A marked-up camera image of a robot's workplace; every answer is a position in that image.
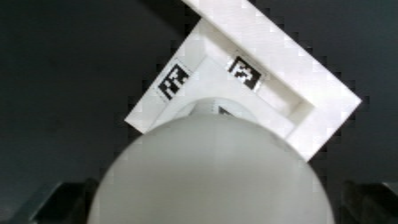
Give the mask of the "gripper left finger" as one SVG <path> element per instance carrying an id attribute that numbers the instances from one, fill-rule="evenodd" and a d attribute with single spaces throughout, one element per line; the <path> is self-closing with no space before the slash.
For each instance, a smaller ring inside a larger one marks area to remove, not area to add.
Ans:
<path id="1" fill-rule="evenodd" d="M 86 224 L 97 181 L 44 184 L 10 218 L 10 224 Z"/>

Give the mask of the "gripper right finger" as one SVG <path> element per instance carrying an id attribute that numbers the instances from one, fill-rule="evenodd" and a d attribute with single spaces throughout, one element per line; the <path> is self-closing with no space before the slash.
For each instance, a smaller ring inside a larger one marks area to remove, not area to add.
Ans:
<path id="1" fill-rule="evenodd" d="M 346 181 L 339 224 L 398 224 L 398 182 Z"/>

